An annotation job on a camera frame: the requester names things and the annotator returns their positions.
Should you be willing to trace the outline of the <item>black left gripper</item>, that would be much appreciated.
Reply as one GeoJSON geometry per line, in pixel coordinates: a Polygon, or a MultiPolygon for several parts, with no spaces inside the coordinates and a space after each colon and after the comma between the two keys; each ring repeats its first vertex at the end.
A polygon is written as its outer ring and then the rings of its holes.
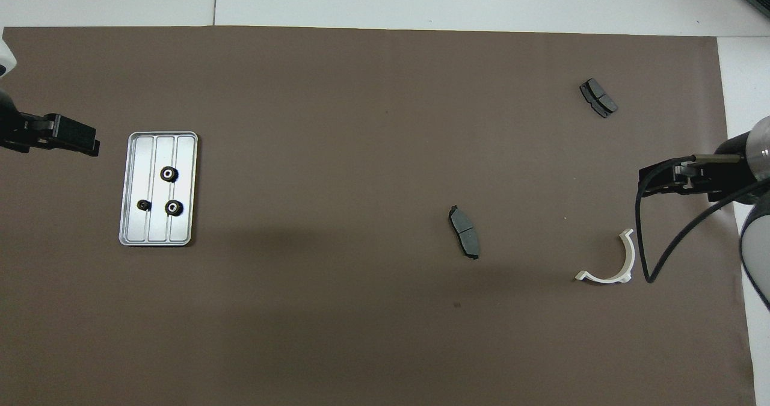
{"type": "MultiPolygon", "coordinates": [[[[68,118],[61,114],[47,114],[51,126],[47,135],[48,143],[55,148],[83,153],[86,156],[99,156],[100,142],[96,139],[96,129],[68,118]]],[[[18,153],[29,153],[30,149],[48,149],[40,141],[39,133],[27,127],[31,120],[25,118],[11,97],[1,91],[1,146],[18,153]]]]}

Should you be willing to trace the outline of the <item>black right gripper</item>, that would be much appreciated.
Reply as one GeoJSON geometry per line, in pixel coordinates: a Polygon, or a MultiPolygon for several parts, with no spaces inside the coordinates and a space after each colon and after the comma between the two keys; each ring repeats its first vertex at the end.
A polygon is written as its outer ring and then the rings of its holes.
{"type": "MultiPolygon", "coordinates": [[[[669,159],[639,170],[641,197],[659,193],[704,193],[710,195],[710,203],[716,203],[756,182],[747,159],[740,154],[698,154],[682,162],[669,159]]],[[[760,190],[754,189],[735,202],[758,203],[759,200],[760,190]]]]}

